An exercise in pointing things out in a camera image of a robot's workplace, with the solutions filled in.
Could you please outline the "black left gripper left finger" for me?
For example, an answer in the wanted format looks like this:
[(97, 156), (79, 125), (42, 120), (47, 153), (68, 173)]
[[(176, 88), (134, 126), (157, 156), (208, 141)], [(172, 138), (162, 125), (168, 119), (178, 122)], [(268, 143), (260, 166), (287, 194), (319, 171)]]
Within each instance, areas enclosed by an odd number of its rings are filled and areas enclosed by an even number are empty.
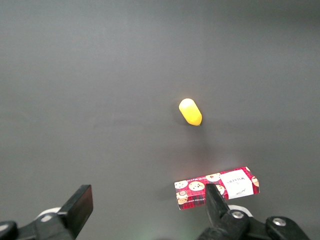
[(81, 185), (61, 207), (41, 212), (29, 224), (0, 223), (2, 240), (75, 240), (93, 212), (92, 186)]

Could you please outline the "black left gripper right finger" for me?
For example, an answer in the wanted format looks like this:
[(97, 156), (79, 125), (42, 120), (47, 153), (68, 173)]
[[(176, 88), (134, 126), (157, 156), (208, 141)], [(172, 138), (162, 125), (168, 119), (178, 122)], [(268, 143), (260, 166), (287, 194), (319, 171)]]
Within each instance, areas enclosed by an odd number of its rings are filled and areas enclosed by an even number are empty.
[(290, 218), (271, 216), (264, 223), (240, 209), (230, 209), (214, 184), (205, 186), (205, 207), (211, 224), (198, 240), (308, 240)]

